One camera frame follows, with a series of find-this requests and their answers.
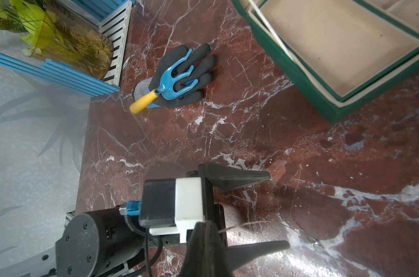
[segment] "blue bar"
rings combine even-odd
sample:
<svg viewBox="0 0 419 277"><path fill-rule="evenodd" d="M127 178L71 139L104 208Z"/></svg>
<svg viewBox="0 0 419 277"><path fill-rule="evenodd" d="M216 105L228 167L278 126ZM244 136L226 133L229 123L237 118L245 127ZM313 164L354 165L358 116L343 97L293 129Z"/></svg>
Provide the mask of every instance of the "blue bar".
<svg viewBox="0 0 419 277"><path fill-rule="evenodd" d="M101 16L106 17L108 15L105 11L102 11L102 9L96 3L94 3L93 1L91 1L91 0L82 0L82 1L83 1L83 3L85 3L85 5L92 8L93 11L100 14Z"/></svg>
<svg viewBox="0 0 419 277"><path fill-rule="evenodd" d="M94 88L94 87L85 85L85 83L82 82L82 79L78 79L78 78L73 79L73 78L70 78L69 76L66 76L64 73L59 73L59 72L57 72L57 71L55 71L55 70L53 70L51 68L47 68L47 67L43 67L43 66L41 68L43 70L45 70L46 72L48 72L50 75L54 75L54 76L57 76L58 78L63 79L68 84L71 84L73 86L78 86L78 87L84 88L85 90L89 90L91 92L94 92L94 93L97 93L97 94L100 94L100 95L114 92L113 90L107 90L106 91L104 88L99 88L98 89L98 88Z"/></svg>
<svg viewBox="0 0 419 277"><path fill-rule="evenodd" d="M76 76L75 74L72 74L72 73L70 73L66 70L57 68L57 67L55 67L51 64L48 64L48 63L43 63L40 67L42 69L46 69L47 71L54 72L55 75L63 75L67 79L71 79L71 80L79 83L81 86L89 87L92 90L103 91L104 93L112 93L112 92L115 91L111 87L99 86L98 84L96 84L94 82L91 82L90 80L87 80L87 79L84 79L84 78L79 78L79 76Z"/></svg>
<svg viewBox="0 0 419 277"><path fill-rule="evenodd" d="M102 20L102 19L105 18L104 16L95 12L93 9L86 6L83 2L80 2L79 0L73 0L73 2L76 3L77 5L79 5L82 9L84 9L86 12L88 12L89 14L91 14L92 16L97 18L98 20Z"/></svg>
<svg viewBox="0 0 419 277"><path fill-rule="evenodd" d="M5 66L7 68L13 69L13 70L17 70L19 72L22 73L28 73L31 74L33 76L39 77L39 78L45 78L47 80L50 80L52 82L56 82L58 84L64 85L64 86L68 86L76 91L84 91L84 88L81 86L73 86L73 85L68 85L66 83L65 80L62 80L56 76L51 76L50 74L48 74L45 70L42 70L36 66L32 66L30 64L24 63L22 61L16 60L14 58L8 57L6 55L3 55L0 53L0 65L1 66Z"/></svg>
<svg viewBox="0 0 419 277"><path fill-rule="evenodd" d="M12 69L14 71L18 71L18 72L21 72L21 73L24 73L24 74L27 74L27 75L31 75L31 76L36 77L36 78L39 78L41 80L50 81L50 82L54 82L54 83L57 83L57 84L60 84L60 85L63 85L63 86L67 86L63 82L60 82L60 81L55 80L53 78L49 78L49 77L46 77L46 76L42 76L42 75L36 74L36 73L34 73L34 72L30 71L30 70L27 70L27 69L23 69L23 68L20 68L20 67L11 66L11 65L5 64L3 62L0 62L0 66L6 67L6 68L10 68L10 69ZM82 94L85 94L87 96L90 96L90 97L97 96L95 94L92 94L92 93L89 93L89 92L80 90L79 88L75 88L75 87L71 87L71 86L67 86L67 87L69 87L69 88L71 88L71 89L73 89L73 90L75 90L77 92L80 92Z"/></svg>
<svg viewBox="0 0 419 277"><path fill-rule="evenodd" d="M0 66L61 84L88 96L98 96L120 91L119 86L109 85L72 69L70 65L57 63L50 59L46 59L46 62L39 68L0 53Z"/></svg>
<svg viewBox="0 0 419 277"><path fill-rule="evenodd" d="M110 14L113 11L113 9L111 7L109 7L107 4L105 4L104 0L95 0L94 3L96 4L96 6L101 8L107 14Z"/></svg>
<svg viewBox="0 0 419 277"><path fill-rule="evenodd" d="M97 80L96 78L93 78L90 75L87 75L85 73L82 73L82 72L79 72L77 70L74 70L74 69L72 69L72 68L70 68L68 66L65 66L63 64L60 64L58 62L55 62L55 61L53 61L53 60L51 60L49 58L46 59L46 62L48 64L51 64L52 66L61 68L64 71L68 71L68 72L70 72L70 73L72 73L74 75L77 75L77 76L79 76L79 78L90 80L91 82L94 82L94 83L98 84L99 86L104 86L106 88L111 88L113 91L120 91L120 87L118 87L118 86L111 86L111 85L105 83L104 81Z"/></svg>
<svg viewBox="0 0 419 277"><path fill-rule="evenodd" d="M113 8L113 10L115 10L119 6L119 4L118 4L119 0L115 0L115 1L112 1L112 0L103 0L103 1L105 3L107 3L111 8Z"/></svg>

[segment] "black glove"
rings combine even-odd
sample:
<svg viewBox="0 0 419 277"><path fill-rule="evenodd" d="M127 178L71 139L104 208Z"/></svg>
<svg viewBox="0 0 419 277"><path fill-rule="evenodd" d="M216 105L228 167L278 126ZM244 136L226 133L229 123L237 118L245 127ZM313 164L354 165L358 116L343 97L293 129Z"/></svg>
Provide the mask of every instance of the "black glove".
<svg viewBox="0 0 419 277"><path fill-rule="evenodd" d="M180 91L181 89L190 85L186 84L187 82L198 79L199 82L194 88L173 100L166 100L165 98L163 98L162 95L159 95L153 101L153 104L166 108L176 108L190 105L202 100L203 92L200 89L208 85L209 82L211 82L212 76L208 71L210 71L216 64L216 59L214 58L214 56L210 56L205 60L201 61L203 58L207 56L210 50L211 48L207 43L202 44L191 53L190 57L187 60L176 66L176 68L172 72L172 76L175 77L187 71L191 65L194 65L194 69L191 75L177 81L174 84L173 89L176 92ZM165 72L165 70L168 69L168 67L172 66L180 58L185 57L187 52L188 47L186 47L185 45L179 45L178 47L175 47L174 49L165 54L165 56L160 60L157 66L156 73L154 74L154 77L152 78L148 86L148 92L159 87L160 78L162 77L163 72Z"/></svg>

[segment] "wire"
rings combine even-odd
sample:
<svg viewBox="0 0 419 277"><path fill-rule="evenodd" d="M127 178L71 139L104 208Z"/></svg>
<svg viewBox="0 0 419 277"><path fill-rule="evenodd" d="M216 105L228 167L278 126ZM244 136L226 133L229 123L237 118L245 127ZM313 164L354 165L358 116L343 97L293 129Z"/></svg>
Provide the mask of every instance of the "wire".
<svg viewBox="0 0 419 277"><path fill-rule="evenodd" d="M151 258L151 260L149 262L149 264L151 264L151 265L153 265L157 261L157 259L160 257L160 254L162 253L162 249L163 249L162 239L159 236L156 236L154 238L157 239L157 244L159 246L157 247L157 251L154 254L153 258ZM137 277L137 276L141 275L142 273L144 273L146 271L146 269L147 269L147 267L144 265L142 268L140 268L140 269L138 269L134 272L131 272L130 274L125 275L125 277Z"/></svg>
<svg viewBox="0 0 419 277"><path fill-rule="evenodd" d="M150 228L147 228L146 235L145 235L145 267L147 268L147 275L148 277L153 277L151 272L151 265L150 265L150 256L148 252L148 240L150 238Z"/></svg>
<svg viewBox="0 0 419 277"><path fill-rule="evenodd" d="M131 221L131 219L129 218L129 215L125 214L124 215L124 219L125 219L125 223L127 224L128 228L133 231L134 233L137 233L138 235L141 235L142 237L145 236L145 232L143 232L142 230L138 229Z"/></svg>

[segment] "red marble surface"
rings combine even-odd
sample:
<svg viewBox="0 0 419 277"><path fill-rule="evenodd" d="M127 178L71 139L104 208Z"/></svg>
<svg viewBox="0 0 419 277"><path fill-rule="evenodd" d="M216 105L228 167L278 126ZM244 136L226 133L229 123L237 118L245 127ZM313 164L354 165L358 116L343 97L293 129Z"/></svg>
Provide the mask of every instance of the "red marble surface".
<svg viewBox="0 0 419 277"><path fill-rule="evenodd" d="M210 42L218 65L201 103L129 112L129 92L165 51ZM146 179L204 162L267 170L222 193L230 245L288 240L236 276L419 276L419 74L334 126L255 42L229 0L145 1L132 11L122 91L91 101L76 212L140 199ZM185 247L156 276L176 276Z"/></svg>

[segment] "storage box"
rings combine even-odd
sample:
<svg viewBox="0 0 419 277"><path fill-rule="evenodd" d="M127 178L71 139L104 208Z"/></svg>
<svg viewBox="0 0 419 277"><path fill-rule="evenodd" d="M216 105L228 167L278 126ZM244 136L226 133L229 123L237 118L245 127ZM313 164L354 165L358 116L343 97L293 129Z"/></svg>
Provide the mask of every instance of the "storage box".
<svg viewBox="0 0 419 277"><path fill-rule="evenodd" d="M233 3L330 123L419 71L419 0Z"/></svg>

